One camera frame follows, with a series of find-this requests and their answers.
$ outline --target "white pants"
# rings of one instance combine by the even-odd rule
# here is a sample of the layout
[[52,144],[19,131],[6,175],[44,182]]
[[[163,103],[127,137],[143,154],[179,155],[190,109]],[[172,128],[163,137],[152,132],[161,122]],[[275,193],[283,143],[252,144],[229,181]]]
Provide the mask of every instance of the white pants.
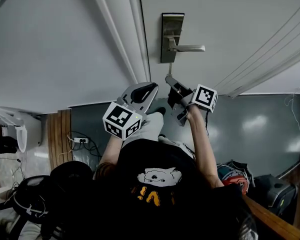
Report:
[[154,112],[152,114],[148,114],[145,119],[145,124],[134,133],[132,136],[126,139],[123,143],[122,147],[127,145],[130,142],[139,140],[139,139],[146,139],[155,142],[162,142],[168,145],[177,146],[181,148],[188,156],[194,158],[193,154],[187,149],[186,145],[180,141],[171,141],[166,137],[160,136],[159,134],[164,126],[164,117],[159,112]]

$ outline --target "black shoe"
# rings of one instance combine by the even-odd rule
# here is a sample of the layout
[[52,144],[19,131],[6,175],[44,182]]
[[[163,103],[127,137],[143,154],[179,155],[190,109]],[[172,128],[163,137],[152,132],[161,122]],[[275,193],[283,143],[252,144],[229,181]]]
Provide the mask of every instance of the black shoe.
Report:
[[163,116],[165,115],[166,113],[166,108],[165,107],[159,107],[156,111],[154,112],[159,112],[160,114],[162,114]]

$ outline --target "white extension socket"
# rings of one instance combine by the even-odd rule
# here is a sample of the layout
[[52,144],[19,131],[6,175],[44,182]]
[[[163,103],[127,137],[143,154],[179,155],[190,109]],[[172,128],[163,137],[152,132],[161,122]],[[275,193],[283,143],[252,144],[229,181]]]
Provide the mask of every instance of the white extension socket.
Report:
[[75,143],[89,143],[89,139],[88,138],[74,138],[73,141]]

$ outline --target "floor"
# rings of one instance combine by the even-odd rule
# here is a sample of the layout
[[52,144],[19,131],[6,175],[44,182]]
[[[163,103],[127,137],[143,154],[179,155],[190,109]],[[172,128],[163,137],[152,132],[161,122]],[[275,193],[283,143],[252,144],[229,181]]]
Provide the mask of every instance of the floor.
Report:
[[[287,95],[244,95],[235,99],[220,96],[215,111],[208,116],[208,132],[218,163],[234,159],[248,163],[255,176],[278,175],[296,161],[300,154],[300,131],[291,111],[285,106]],[[101,154],[110,135],[104,131],[102,117],[109,104],[74,107],[72,130],[91,137]],[[169,139],[182,141],[193,148],[190,126],[179,127],[170,115],[166,99],[152,103],[150,112],[166,107],[161,133]],[[300,96],[294,96],[293,111],[300,123]],[[75,160],[85,162],[94,171],[98,158],[81,149],[73,152]]]
[[42,142],[41,145],[29,150],[28,152],[21,153],[18,151],[15,154],[5,153],[0,154],[0,186],[12,187],[14,182],[20,183],[25,178],[37,175],[49,175],[50,161],[48,149],[48,134],[47,134],[47,116],[41,117],[42,122]]

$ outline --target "white door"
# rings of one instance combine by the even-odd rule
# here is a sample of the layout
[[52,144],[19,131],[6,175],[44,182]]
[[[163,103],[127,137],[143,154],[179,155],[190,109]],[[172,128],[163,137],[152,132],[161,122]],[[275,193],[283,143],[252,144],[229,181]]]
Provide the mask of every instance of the white door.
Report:
[[300,0],[141,0],[151,80],[167,97],[169,64],[160,63],[161,14],[184,13],[179,45],[205,52],[176,54],[173,77],[231,95],[300,51]]

